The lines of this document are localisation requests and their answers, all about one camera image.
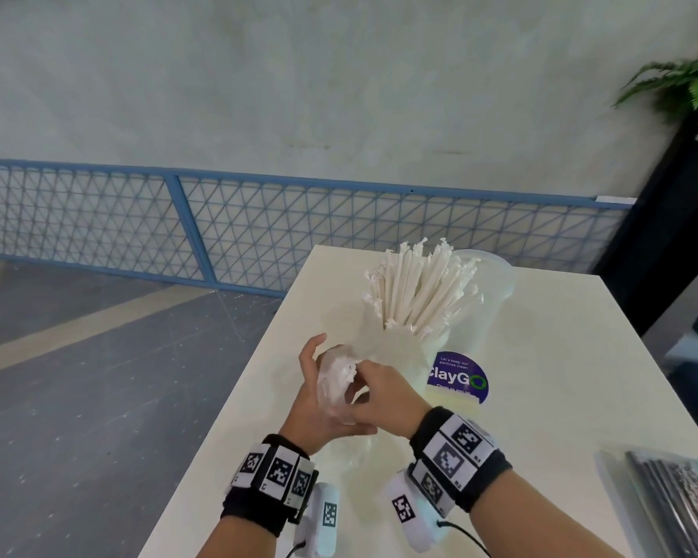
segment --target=cable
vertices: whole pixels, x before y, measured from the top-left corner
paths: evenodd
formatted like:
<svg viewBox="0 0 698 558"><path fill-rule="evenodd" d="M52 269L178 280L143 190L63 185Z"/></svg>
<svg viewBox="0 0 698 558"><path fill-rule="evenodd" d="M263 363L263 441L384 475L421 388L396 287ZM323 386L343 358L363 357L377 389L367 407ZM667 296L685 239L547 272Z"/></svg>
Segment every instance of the cable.
<svg viewBox="0 0 698 558"><path fill-rule="evenodd" d="M305 548L304 542L301 542L300 544L295 544L295 547L291 551L289 551L289 554L287 554L284 558L291 558L292 554L296 553L301 548Z"/></svg>
<svg viewBox="0 0 698 558"><path fill-rule="evenodd" d="M474 541L474 543L477 544L479 546L479 548L481 548L481 550L484 551L484 554L486 554L486 556L491 556L491 554L488 553L488 550L486 550L486 547L483 545L483 543L481 541L479 541L478 539L476 539L472 534L470 534L467 530L465 530L460 525L456 525L455 523L451 523L449 521L437 521L437 526L438 527L451 527L451 528L454 528L456 530L459 530L461 533L466 535L469 539Z"/></svg>

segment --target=person's left arm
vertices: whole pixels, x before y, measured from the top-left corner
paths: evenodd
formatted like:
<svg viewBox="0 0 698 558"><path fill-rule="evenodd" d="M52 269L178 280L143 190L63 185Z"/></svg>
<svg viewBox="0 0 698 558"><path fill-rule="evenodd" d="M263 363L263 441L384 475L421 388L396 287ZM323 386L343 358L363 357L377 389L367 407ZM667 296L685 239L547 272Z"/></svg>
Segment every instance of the person's left arm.
<svg viewBox="0 0 698 558"><path fill-rule="evenodd" d="M308 456L314 455L333 439L377 432L377 428L371 425L343 425L318 407L316 388L319 362L313 356L325 340L325 333L315 336L307 341L300 352L304 381L279 430L281 437ZM363 385L358 381L349 387L349 403ZM272 558L276 546L276 535L266 528L241 517L225 516L220 519L197 558Z"/></svg>

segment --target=concrete wall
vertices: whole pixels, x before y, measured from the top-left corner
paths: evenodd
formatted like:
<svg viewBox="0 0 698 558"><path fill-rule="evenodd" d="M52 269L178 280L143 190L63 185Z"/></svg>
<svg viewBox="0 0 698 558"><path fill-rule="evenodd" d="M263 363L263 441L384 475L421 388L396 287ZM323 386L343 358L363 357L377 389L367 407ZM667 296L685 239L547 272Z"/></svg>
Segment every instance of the concrete wall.
<svg viewBox="0 0 698 558"><path fill-rule="evenodd" d="M0 157L635 195L698 0L0 0Z"/></svg>

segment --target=blue metal fence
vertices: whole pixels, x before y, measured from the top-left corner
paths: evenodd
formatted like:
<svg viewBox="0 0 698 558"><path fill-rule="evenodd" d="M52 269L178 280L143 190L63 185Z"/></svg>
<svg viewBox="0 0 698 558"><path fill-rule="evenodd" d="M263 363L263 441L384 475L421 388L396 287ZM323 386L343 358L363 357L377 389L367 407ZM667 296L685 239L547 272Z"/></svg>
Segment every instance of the blue metal fence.
<svg viewBox="0 0 698 558"><path fill-rule="evenodd" d="M0 257L282 296L314 245L446 237L586 272L629 206L589 198L0 160Z"/></svg>

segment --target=white sensor device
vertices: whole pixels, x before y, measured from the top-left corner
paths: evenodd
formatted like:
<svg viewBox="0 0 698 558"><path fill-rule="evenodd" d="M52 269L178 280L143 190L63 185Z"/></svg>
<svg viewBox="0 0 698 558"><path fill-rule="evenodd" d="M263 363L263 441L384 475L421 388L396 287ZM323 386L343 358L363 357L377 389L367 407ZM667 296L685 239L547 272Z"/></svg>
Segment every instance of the white sensor device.
<svg viewBox="0 0 698 558"><path fill-rule="evenodd" d="M382 489L382 495L390 500L403 534L415 551L427 552L449 531L437 525L442 517L414 485L405 469L391 478Z"/></svg>
<svg viewBox="0 0 698 558"><path fill-rule="evenodd" d="M295 529L295 545L305 543L295 556L330 558L336 552L336 525L339 518L339 490L319 481L313 488L305 513Z"/></svg>

